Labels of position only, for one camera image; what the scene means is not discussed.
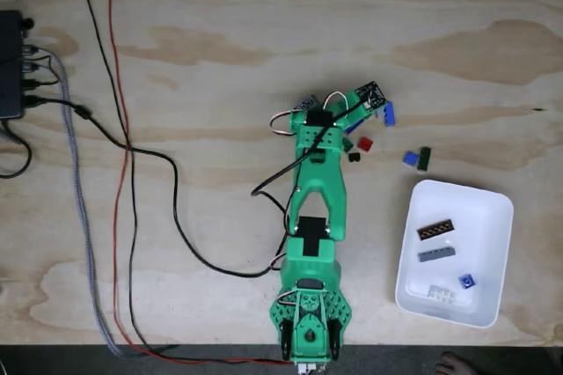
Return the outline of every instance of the wooden table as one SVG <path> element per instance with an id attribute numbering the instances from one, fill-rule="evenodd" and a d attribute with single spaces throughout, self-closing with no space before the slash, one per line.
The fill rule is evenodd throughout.
<path id="1" fill-rule="evenodd" d="M 342 289 L 354 309 L 346 341 L 563 344 L 563 0 L 114 0 L 132 136 L 181 171 L 180 221 L 200 252 L 237 270 L 263 268 L 281 216 L 251 189 L 288 163 L 292 140 L 270 115 L 304 96 L 375 79 L 397 126 L 365 123 L 373 153 L 343 162 L 347 239 Z M 84 0 L 17 0 L 36 19 L 30 42 L 61 54 L 72 96 L 120 133 Z M 93 0 L 107 45 L 106 0 Z M 55 96 L 55 88 L 45 94 Z M 122 152 L 76 119 L 84 191 L 111 319 L 111 221 Z M 32 142 L 30 170 L 0 194 L 0 342 L 98 343 L 57 106 L 12 124 Z M 394 303 L 413 185 L 405 151 L 433 148 L 428 177 L 509 196 L 515 222 L 498 322 L 487 330 L 401 311 Z M 21 159 L 0 144 L 4 169 Z M 277 274 L 211 272 L 172 222 L 172 173 L 139 157 L 134 300 L 151 342 L 274 343 Z M 285 201 L 289 177 L 270 188 Z M 132 236 L 129 189 L 119 224 L 121 314 Z"/>

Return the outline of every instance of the gray lego brick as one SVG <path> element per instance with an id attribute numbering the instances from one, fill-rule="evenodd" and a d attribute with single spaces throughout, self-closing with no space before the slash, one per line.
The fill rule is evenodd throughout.
<path id="1" fill-rule="evenodd" d="M 427 252 L 422 252 L 419 254 L 419 261 L 433 261 L 435 259 L 447 258 L 448 256 L 454 256 L 456 254 L 456 249 L 451 246 L 442 247 L 441 249 L 428 250 Z"/>

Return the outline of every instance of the white bin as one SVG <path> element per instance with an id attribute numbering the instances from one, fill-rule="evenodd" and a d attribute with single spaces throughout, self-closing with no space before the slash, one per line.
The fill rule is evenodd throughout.
<path id="1" fill-rule="evenodd" d="M 397 304 L 457 324 L 493 325 L 501 306 L 513 214 L 505 195 L 434 180 L 419 182 L 406 219 Z M 420 240 L 419 228 L 446 219 L 452 221 L 453 231 Z M 446 246 L 455 248 L 455 256 L 419 262 L 419 253 Z M 471 274 L 476 285 L 464 289 L 458 278 L 465 274 Z"/>

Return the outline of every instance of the bare foot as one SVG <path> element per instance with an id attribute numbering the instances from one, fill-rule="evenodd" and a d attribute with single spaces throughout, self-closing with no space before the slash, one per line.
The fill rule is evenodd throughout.
<path id="1" fill-rule="evenodd" d="M 444 353 L 436 365 L 436 375 L 478 375 L 466 362 L 452 353 Z"/>

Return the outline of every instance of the robotic arm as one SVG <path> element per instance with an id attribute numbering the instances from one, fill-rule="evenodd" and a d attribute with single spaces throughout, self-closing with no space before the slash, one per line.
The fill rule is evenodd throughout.
<path id="1" fill-rule="evenodd" d="M 290 131 L 296 133 L 296 158 L 322 136 L 310 156 L 294 170 L 281 290 L 270 309 L 283 358 L 295 362 L 300 374 L 323 370 L 328 362 L 338 359 L 344 330 L 352 317 L 340 292 L 340 264 L 334 256 L 336 242 L 346 237 L 342 136 L 386 103 L 377 84 L 371 82 L 329 107 L 289 117 Z M 300 215 L 312 192 L 323 197 L 328 221 Z"/>

